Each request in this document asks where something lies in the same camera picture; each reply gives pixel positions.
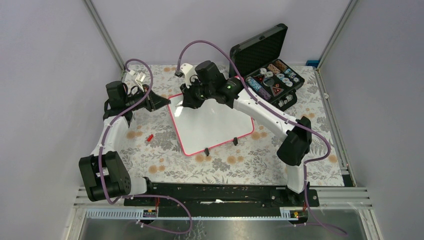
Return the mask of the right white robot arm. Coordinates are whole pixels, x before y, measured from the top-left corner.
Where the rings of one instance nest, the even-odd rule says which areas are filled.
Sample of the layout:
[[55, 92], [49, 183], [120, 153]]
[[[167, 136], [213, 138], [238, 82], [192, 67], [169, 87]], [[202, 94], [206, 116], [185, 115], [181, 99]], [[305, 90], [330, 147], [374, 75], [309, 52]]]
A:
[[307, 199], [303, 164], [312, 142], [310, 120], [285, 114], [252, 92], [243, 80], [226, 78], [209, 60], [197, 66], [181, 64], [177, 66], [175, 74], [184, 78], [180, 86], [183, 107], [199, 109], [206, 100], [214, 99], [218, 104], [250, 116], [278, 137], [281, 145], [276, 155], [287, 167], [287, 201], [299, 206]]

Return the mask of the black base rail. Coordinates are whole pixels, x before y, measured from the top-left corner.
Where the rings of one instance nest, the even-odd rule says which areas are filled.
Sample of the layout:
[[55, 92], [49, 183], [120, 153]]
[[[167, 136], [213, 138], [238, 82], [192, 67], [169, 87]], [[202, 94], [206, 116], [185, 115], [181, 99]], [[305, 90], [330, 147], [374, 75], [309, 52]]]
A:
[[285, 186], [153, 182], [145, 197], [124, 200], [126, 207], [153, 207], [159, 217], [279, 217], [280, 208], [320, 205], [317, 191], [295, 193]]

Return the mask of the blue object behind frame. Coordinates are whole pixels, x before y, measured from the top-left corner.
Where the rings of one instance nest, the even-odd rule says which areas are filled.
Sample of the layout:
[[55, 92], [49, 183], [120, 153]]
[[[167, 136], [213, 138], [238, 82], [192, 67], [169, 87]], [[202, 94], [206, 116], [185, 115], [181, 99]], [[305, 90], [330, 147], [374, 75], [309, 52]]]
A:
[[314, 67], [314, 68], [317, 68], [319, 64], [320, 64], [319, 60], [307, 60], [305, 63], [306, 66]]

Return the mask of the open black chip case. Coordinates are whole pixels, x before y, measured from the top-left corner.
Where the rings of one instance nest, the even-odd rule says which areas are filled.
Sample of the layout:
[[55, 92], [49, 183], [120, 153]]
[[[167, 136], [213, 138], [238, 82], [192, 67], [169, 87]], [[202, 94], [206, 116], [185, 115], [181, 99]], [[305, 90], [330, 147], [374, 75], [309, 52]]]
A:
[[285, 24], [279, 23], [229, 51], [246, 85], [283, 112], [297, 102], [296, 92], [305, 82], [292, 67], [279, 59], [287, 30]]

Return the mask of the pink framed whiteboard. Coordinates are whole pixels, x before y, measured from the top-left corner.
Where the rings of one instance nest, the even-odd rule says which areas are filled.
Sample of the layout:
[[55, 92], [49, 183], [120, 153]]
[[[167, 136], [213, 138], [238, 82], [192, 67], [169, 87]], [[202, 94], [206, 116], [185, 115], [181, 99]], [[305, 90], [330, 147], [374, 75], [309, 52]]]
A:
[[204, 152], [205, 148], [233, 143], [233, 138], [246, 137], [255, 130], [253, 119], [215, 99], [206, 99], [197, 109], [178, 107], [183, 102], [183, 94], [168, 98], [167, 106], [172, 124], [176, 131], [182, 153], [193, 156]]

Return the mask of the red marker cap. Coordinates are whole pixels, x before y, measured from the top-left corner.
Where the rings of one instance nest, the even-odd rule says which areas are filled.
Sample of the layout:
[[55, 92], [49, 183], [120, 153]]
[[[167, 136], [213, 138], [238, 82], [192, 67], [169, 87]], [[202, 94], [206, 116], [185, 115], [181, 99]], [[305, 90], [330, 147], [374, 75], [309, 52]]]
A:
[[154, 135], [153, 134], [151, 134], [147, 139], [146, 139], [146, 141], [147, 142], [150, 142], [152, 139], [153, 139], [153, 137], [154, 137]]

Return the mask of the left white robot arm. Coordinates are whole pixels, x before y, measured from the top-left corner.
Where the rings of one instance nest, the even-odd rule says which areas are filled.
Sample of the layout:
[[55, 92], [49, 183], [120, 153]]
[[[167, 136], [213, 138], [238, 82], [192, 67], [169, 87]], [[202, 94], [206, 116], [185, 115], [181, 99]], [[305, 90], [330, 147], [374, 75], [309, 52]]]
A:
[[105, 87], [108, 99], [104, 103], [102, 134], [91, 154], [78, 163], [92, 202], [130, 194], [131, 177], [119, 156], [119, 148], [129, 130], [133, 112], [139, 109], [153, 112], [171, 103], [146, 84], [137, 86], [136, 92], [121, 81], [112, 81]]

